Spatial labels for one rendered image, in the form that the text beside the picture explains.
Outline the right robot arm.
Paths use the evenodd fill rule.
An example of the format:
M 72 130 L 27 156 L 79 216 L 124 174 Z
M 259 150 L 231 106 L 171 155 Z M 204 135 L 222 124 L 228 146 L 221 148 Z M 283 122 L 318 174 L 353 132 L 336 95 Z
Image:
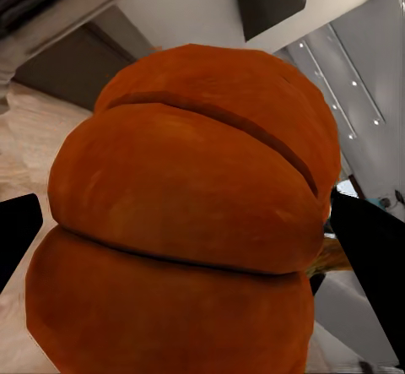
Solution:
M 400 366 L 385 332 L 366 297 L 330 279 L 325 273 L 310 278 L 314 322 L 375 366 Z

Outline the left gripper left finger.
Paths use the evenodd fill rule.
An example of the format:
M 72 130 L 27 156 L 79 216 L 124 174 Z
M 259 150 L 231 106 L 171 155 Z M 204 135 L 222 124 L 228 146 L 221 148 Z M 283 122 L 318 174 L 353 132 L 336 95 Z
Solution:
M 34 193 L 0 203 L 0 292 L 42 226 L 41 206 Z

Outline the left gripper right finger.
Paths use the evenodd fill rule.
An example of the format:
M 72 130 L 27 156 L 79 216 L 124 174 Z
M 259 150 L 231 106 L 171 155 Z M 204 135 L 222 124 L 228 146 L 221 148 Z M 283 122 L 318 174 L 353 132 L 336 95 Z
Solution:
M 329 218 L 405 371 L 405 223 L 370 200 L 340 193 Z

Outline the pumpkin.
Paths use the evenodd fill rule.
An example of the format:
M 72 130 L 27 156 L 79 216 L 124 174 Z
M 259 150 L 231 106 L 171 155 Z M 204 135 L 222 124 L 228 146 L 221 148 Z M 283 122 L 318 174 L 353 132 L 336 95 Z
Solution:
M 133 62 L 67 137 L 26 328 L 61 374 L 305 374 L 342 163 L 321 90 L 269 51 Z M 350 268 L 351 266 L 351 268 Z

